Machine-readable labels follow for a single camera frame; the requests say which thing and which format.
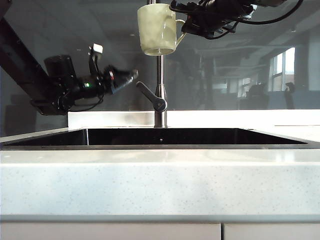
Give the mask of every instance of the white cabinet door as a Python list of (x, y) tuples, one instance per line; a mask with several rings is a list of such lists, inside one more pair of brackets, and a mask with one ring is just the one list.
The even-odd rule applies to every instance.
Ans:
[(225, 224), (224, 240), (320, 240), (320, 224)]
[(220, 224), (3, 222), (1, 240), (221, 240)]

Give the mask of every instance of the cable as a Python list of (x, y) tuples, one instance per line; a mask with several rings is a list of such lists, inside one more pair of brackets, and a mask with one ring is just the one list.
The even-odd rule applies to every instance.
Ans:
[(100, 96), (99, 97), (99, 101), (97, 103), (95, 103), (92, 107), (81, 109), (81, 110), (70, 110), (69, 112), (76, 113), (76, 112), (88, 111), (88, 110), (91, 110), (91, 109), (95, 108), (96, 106), (101, 104), (103, 101), (104, 101), (104, 96)]
[(232, 28), (230, 28), (228, 31), (226, 31), (226, 32), (224, 32), (224, 33), (222, 33), (222, 34), (220, 34), (219, 36), (206, 37), (206, 39), (208, 39), (208, 40), (216, 40), (216, 39), (220, 39), (220, 38), (224, 37), (225, 35), (229, 34), (231, 31), (233, 31), (233, 30), (237, 27), (237, 25), (238, 25), (238, 24), (239, 24), (239, 22), (237, 21), (237, 22), (235, 22), (235, 23), (234, 23), (233, 27), (232, 27)]
[(238, 17), (226, 17), (223, 16), (222, 14), (219, 13), (215, 13), (215, 12), (208, 12), (208, 11), (189, 11), (189, 10), (180, 10), (177, 8), (172, 7), (173, 3), (176, 1), (172, 1), (171, 4), (169, 5), (169, 9), (171, 11), (177, 12), (177, 13), (182, 13), (182, 14), (207, 14), (207, 15), (217, 15), (219, 17), (225, 17), (228, 20), (232, 20), (235, 22), (239, 22), (239, 23), (243, 23), (243, 24), (250, 24), (250, 25), (266, 25), (266, 24), (274, 24), (277, 22), (280, 22), (281, 20), (289, 17), (290, 15), (292, 15), (296, 10), (298, 10), (298, 8), (301, 6), (301, 4), (303, 3), (304, 0), (298, 0), (297, 4), (289, 11), (287, 12), (285, 15), (280, 16), (278, 18), (272, 19), (272, 20), (266, 20), (266, 21), (248, 21), (248, 20), (241, 20)]
[(266, 21), (247, 21), (247, 20), (240, 20), (238, 18), (235, 18), (234, 21), (238, 21), (240, 23), (243, 24), (251, 24), (251, 25), (266, 25), (266, 24), (274, 24), (277, 22), (280, 22), (283, 19), (286, 19), (287, 17), (289, 17), (291, 14), (293, 14), (295, 11), (298, 10), (298, 8), (300, 8), (301, 4), (303, 3), (304, 0), (299, 0), (297, 2), (297, 4), (290, 10), (288, 11), (285, 15), (280, 16), (278, 18), (275, 18), (273, 20), (266, 20)]

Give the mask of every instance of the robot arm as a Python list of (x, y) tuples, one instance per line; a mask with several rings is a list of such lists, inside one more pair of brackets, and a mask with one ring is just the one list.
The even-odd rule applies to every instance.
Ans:
[(262, 25), (279, 22), (294, 13), (304, 0), (298, 0), (292, 10), (277, 19), (261, 22), (248, 21), (257, 6), (277, 7), (285, 1), (287, 0), (200, 0), (198, 4), (188, 2), (185, 5), (173, 0), (170, 9), (187, 14), (182, 32), (214, 40), (228, 33), (235, 33), (238, 23)]
[(103, 47), (93, 44), (88, 76), (77, 76), (69, 55), (44, 60), (48, 74), (3, 18), (11, 1), (0, 0), (0, 66), (29, 95), (30, 103), (42, 115), (66, 115), (78, 99), (98, 97), (93, 107), (138, 77), (138, 71), (120, 71), (112, 65), (103, 72), (98, 61)]

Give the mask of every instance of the black sink basin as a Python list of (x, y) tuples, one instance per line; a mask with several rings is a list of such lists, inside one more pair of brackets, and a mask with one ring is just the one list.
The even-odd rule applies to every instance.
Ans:
[(290, 148), (308, 145), (295, 139), (264, 134), (239, 128), (105, 128), (83, 129), (2, 144), (57, 149), (77, 149), (81, 146), (102, 149), (150, 148)]

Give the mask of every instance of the stainless steel faucet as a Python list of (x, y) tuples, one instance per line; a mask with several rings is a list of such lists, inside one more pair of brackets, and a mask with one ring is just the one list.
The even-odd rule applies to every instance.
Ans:
[[(156, 0), (147, 0), (146, 4), (155, 4)], [(153, 94), (141, 81), (136, 83), (140, 91), (152, 102), (154, 108), (154, 127), (167, 128), (167, 96), (164, 84), (165, 56), (156, 57), (156, 89)]]

